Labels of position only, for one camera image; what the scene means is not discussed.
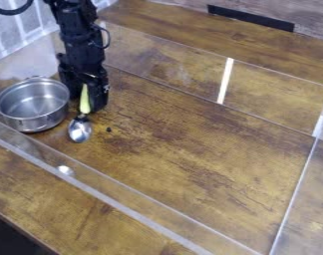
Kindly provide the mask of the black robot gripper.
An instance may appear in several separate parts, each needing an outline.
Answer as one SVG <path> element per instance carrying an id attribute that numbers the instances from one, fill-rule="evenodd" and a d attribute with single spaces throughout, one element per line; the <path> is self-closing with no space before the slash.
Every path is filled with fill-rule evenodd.
<path id="1" fill-rule="evenodd" d="M 108 78 L 100 78 L 105 73 L 104 62 L 106 59 L 104 36 L 100 28 L 93 28 L 82 34 L 61 34 L 65 44 L 65 54 L 58 55 L 59 77 L 70 91 L 70 99 L 81 97 L 84 82 L 90 77 L 89 99 L 92 112 L 98 112 L 109 102 L 110 85 Z"/>

